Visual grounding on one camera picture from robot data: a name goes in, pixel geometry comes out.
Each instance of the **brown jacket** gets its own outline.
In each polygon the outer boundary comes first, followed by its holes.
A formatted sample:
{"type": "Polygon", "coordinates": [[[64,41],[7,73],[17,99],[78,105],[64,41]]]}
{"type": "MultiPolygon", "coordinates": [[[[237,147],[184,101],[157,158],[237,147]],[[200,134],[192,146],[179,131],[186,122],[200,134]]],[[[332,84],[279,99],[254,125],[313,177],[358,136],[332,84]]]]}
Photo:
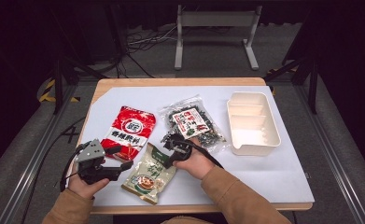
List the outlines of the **brown jacket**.
{"type": "MultiPolygon", "coordinates": [[[[227,171],[215,167],[203,179],[202,188],[219,207],[228,223],[283,224],[290,223],[257,192],[227,171]]],[[[79,197],[66,189],[43,220],[44,224],[87,223],[93,200],[79,197]]],[[[203,224],[193,217],[174,217],[164,224],[203,224]]]]}

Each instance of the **clear plastic bag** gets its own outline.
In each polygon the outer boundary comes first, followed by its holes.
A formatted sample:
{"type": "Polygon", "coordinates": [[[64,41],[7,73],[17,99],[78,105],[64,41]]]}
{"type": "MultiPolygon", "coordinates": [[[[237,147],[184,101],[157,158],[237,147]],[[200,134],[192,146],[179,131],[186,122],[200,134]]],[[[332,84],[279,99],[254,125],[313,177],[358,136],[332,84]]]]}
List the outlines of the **clear plastic bag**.
{"type": "Polygon", "coordinates": [[[200,95],[168,105],[159,110],[170,132],[180,133],[185,139],[197,137],[202,147],[209,152],[219,152],[226,148],[226,141],[222,131],[205,110],[200,95]]]}

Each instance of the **food tray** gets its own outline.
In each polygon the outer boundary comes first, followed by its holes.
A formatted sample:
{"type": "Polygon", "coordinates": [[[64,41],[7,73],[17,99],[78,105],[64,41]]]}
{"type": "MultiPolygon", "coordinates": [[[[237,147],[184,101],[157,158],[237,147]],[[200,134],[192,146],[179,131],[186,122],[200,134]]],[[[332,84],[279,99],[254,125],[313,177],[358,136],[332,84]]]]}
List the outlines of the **food tray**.
{"type": "Polygon", "coordinates": [[[267,156],[281,144],[265,94],[237,91],[227,105],[234,154],[267,156]]]}

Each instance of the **snack package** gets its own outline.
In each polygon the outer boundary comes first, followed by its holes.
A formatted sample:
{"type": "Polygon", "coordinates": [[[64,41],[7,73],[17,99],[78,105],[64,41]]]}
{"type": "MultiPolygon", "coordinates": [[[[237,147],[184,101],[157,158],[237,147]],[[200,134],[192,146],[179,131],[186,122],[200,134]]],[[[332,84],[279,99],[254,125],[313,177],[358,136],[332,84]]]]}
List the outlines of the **snack package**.
{"type": "Polygon", "coordinates": [[[197,137],[209,152],[218,152],[229,145],[205,110],[200,95],[166,106],[159,113],[171,132],[180,133],[185,139],[197,137]]]}
{"type": "Polygon", "coordinates": [[[168,158],[152,144],[147,143],[145,154],[121,187],[145,202],[157,204],[159,193],[171,181],[176,170],[174,166],[164,168],[163,164],[168,158]]]}
{"type": "Polygon", "coordinates": [[[131,161],[147,142],[156,118],[153,114],[122,106],[118,116],[101,141],[103,148],[122,146],[121,151],[109,158],[120,161],[131,161]]]}

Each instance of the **red packaging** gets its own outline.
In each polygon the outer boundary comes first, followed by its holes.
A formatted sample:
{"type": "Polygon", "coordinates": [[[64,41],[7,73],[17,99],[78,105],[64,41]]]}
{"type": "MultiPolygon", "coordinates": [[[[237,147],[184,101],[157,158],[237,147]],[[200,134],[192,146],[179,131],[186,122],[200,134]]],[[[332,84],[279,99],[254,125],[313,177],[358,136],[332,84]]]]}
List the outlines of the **red packaging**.
{"type": "Polygon", "coordinates": [[[103,148],[121,146],[121,151],[109,158],[131,161],[149,139],[156,124],[153,114],[122,106],[112,127],[110,127],[101,145],[103,148]]]}

